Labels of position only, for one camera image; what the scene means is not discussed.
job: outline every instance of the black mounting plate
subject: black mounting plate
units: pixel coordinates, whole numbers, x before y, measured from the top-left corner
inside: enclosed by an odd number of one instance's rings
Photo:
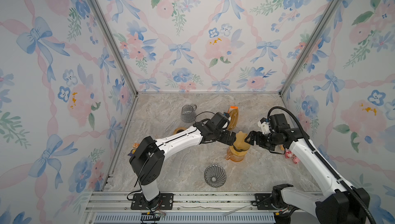
[[[253,206],[257,206],[258,210],[274,210],[274,209],[276,209],[271,205],[270,195],[271,195],[271,193],[255,193],[255,201],[256,201],[255,203],[259,204],[259,205],[253,204]]]
[[[143,199],[142,193],[133,194],[130,209],[132,210],[149,210],[146,205],[145,199]],[[173,193],[161,193],[159,197],[159,209],[160,210],[171,210],[173,208]]]

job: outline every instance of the pink plush toy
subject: pink plush toy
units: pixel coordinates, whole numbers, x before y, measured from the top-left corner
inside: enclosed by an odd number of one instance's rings
[[[292,156],[292,160],[294,161],[295,164],[297,164],[298,162],[300,162],[300,159],[296,157],[296,155]]]
[[[288,158],[291,158],[291,157],[292,157],[292,152],[289,149],[286,149],[285,150],[285,158],[288,159]]]

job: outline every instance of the floral wallpaper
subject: floral wallpaper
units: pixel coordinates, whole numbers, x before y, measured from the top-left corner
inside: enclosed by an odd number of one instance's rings
[[[279,91],[328,4],[328,0],[98,2],[134,84],[143,92]]]
[[[78,223],[132,93],[86,0],[0,9],[0,223]]]
[[[370,194],[369,209],[376,222],[391,224],[394,35],[395,0],[342,0],[283,95],[323,156]],[[301,34],[301,43],[306,36]]]

